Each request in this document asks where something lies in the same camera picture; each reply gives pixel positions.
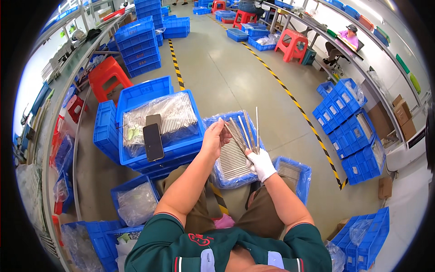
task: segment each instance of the black cap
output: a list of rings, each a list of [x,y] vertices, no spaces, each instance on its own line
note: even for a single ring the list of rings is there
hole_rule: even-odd
[[[356,28],[356,26],[353,25],[353,24],[348,25],[347,28],[348,28],[350,31],[353,31],[353,32],[357,32],[357,31],[358,31],[358,28]]]

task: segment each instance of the black smartphone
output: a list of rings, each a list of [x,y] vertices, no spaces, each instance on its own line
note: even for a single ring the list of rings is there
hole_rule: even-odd
[[[157,123],[145,126],[144,142],[145,153],[149,162],[156,161],[164,158],[162,140],[160,138],[159,126]]]
[[[160,135],[162,134],[162,117],[160,114],[147,115],[145,126],[149,126],[150,124],[157,124],[159,126]]]

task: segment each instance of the green polo shirt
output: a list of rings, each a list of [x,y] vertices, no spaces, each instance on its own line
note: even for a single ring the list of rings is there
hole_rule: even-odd
[[[185,233],[172,215],[154,215],[125,261],[126,272],[224,272],[231,249],[248,249],[256,264],[291,272],[331,271],[331,257],[320,233],[311,224],[293,227],[283,241],[261,238],[240,228],[204,234]]]

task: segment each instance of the white glove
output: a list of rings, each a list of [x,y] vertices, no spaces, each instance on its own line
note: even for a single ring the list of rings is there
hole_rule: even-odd
[[[254,152],[248,155],[246,159],[246,166],[249,170],[258,175],[258,179],[264,182],[268,177],[276,173],[275,167],[272,164],[269,153],[264,149],[260,148],[260,154],[255,154]]]

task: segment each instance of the concrete floor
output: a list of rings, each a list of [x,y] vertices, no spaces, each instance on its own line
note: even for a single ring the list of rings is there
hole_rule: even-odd
[[[307,207],[325,239],[344,218],[376,212],[378,178],[347,185],[340,191],[329,162],[308,123],[290,96],[263,64],[242,44],[229,39],[225,30],[207,15],[193,15],[193,3],[171,6],[170,15],[191,18],[187,38],[173,39],[174,51],[186,89],[194,95],[202,117],[245,109],[255,116],[258,106],[261,118],[261,138],[271,158],[290,157],[312,168]],[[170,75],[175,91],[177,76],[167,40],[159,48],[162,68],[132,78],[134,84]],[[275,72],[296,98],[325,144],[339,178],[346,180],[335,150],[311,112],[322,98],[316,88],[326,81],[325,72],[312,66],[282,61],[283,53],[254,52]],[[119,166],[107,158],[92,139],[98,103],[93,94],[88,99],[89,111],[84,116],[78,135],[77,183],[82,220],[115,220],[116,211],[110,189],[139,173]],[[245,212],[249,186],[222,190],[230,215],[237,221]],[[219,214],[213,194],[207,192],[210,215]]]

